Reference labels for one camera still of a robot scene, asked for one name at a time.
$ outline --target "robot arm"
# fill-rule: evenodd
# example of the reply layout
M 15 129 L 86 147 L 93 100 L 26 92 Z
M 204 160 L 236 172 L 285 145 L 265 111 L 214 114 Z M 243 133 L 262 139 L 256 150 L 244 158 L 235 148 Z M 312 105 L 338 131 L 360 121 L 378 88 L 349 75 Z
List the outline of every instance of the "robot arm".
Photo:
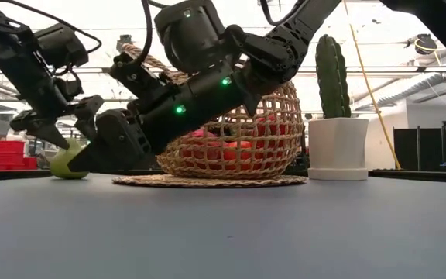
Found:
M 85 136 L 94 137 L 94 115 L 104 101 L 96 95 L 72 105 L 74 97 L 83 93 L 80 80 L 65 81 L 50 73 L 47 66 L 67 67 L 73 73 L 71 65 L 87 62 L 87 51 L 71 28 L 59 23 L 33 33 L 0 11 L 0 70 L 19 92 L 16 97 L 32 108 L 10 122 L 15 131 L 26 130 L 29 135 L 67 149 L 56 121 L 75 115 L 75 126 Z
M 16 130 L 68 148 L 56 120 L 76 115 L 75 126 L 91 143 L 70 163 L 72 171 L 126 170 L 146 154 L 162 153 L 166 145 L 214 117 L 244 105 L 256 113 L 262 95 L 289 81 L 307 54 L 313 35 L 341 0 L 299 0 L 293 12 L 264 37 L 225 28 L 210 0 L 190 0 L 163 8 L 154 19 L 170 63 L 192 75 L 183 84 L 156 77 L 127 53 L 115 57 L 110 75 L 138 99 L 127 109 L 94 115 L 100 96 L 70 101 L 82 93 L 80 80 L 64 81 L 50 73 L 55 68 L 80 66 L 87 52 L 74 30 L 56 24 L 38 33 L 28 26 L 13 27 L 0 12 L 0 69 L 32 110 L 11 122 Z M 381 0 L 389 8 L 411 12 L 446 45 L 444 0 Z M 249 59 L 235 67 L 245 54 Z
M 162 153 L 178 136 L 240 105 L 255 115 L 262 95 L 295 76 L 313 35 L 339 2 L 299 1 L 295 13 L 264 37 L 235 25 L 224 28 L 210 0 L 164 8 L 154 23 L 166 55 L 172 65 L 194 76 L 174 84 L 168 77 L 155 77 L 127 53 L 116 57 L 110 75 L 138 99 L 128 109 L 98 115 L 98 136 L 68 167 L 129 169 L 146 154 Z M 249 59 L 235 67 L 242 54 Z

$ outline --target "red box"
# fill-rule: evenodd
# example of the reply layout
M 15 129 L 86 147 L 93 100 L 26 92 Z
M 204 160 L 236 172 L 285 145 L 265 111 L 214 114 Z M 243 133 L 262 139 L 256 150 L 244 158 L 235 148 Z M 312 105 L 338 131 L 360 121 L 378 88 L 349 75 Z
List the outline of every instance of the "red box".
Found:
M 25 143 L 15 140 L 0 140 L 0 153 L 23 153 Z
M 0 153 L 0 165 L 24 165 L 23 152 L 20 153 Z
M 25 157 L 23 158 L 23 163 L 27 170 L 36 170 L 37 169 L 37 160 L 35 157 Z
M 0 171 L 24 171 L 26 165 L 0 165 Z

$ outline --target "wall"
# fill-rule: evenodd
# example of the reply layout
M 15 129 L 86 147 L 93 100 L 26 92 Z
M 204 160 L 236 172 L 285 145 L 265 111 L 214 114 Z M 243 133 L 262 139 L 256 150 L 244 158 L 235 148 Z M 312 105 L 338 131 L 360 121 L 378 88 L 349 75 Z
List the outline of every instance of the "wall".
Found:
M 393 108 L 381 108 L 383 121 L 390 141 L 393 144 L 393 128 L 406 129 L 408 127 L 406 102 L 401 101 Z M 395 161 L 389 145 L 386 142 L 383 128 L 377 115 L 362 115 L 369 119 L 368 134 L 365 142 L 365 164 L 369 170 L 394 168 Z
M 441 128 L 446 121 L 446 105 L 415 105 L 407 106 L 407 118 L 410 128 Z

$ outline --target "white planter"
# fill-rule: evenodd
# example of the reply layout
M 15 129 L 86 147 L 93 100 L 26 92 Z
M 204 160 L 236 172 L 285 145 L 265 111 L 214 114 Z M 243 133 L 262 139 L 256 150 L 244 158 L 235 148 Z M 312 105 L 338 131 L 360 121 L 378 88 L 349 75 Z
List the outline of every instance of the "white planter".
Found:
M 368 123 L 368 119 L 351 118 L 309 121 L 309 178 L 366 180 L 364 145 Z

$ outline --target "wicker basket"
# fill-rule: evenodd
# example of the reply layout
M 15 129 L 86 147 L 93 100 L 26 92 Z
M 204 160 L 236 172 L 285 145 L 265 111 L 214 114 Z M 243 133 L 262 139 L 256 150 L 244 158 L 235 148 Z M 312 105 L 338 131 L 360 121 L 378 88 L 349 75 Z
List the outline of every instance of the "wicker basket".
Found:
M 132 57 L 141 52 L 132 44 L 122 49 Z M 154 57 L 145 63 L 176 83 L 187 80 L 185 73 L 171 71 Z M 304 127 L 293 83 L 263 96 L 257 112 L 249 118 L 240 107 L 175 139 L 157 156 L 158 164 L 179 177 L 265 179 L 282 174 L 297 155 Z

